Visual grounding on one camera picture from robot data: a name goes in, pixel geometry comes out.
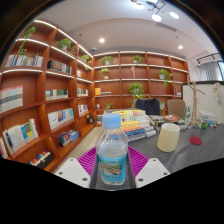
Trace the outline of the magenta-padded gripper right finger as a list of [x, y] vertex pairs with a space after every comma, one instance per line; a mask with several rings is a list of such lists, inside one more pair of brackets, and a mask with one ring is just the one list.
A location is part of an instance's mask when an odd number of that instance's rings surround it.
[[158, 158], [148, 158], [132, 147], [128, 147], [128, 169], [131, 188], [146, 186], [170, 174]]

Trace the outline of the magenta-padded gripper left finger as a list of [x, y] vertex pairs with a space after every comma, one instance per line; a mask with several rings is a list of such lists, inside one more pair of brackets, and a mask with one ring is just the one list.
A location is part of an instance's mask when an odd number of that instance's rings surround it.
[[55, 175], [78, 186], [94, 189], [97, 172], [97, 153], [96, 148], [93, 147], [78, 158], [68, 158]]

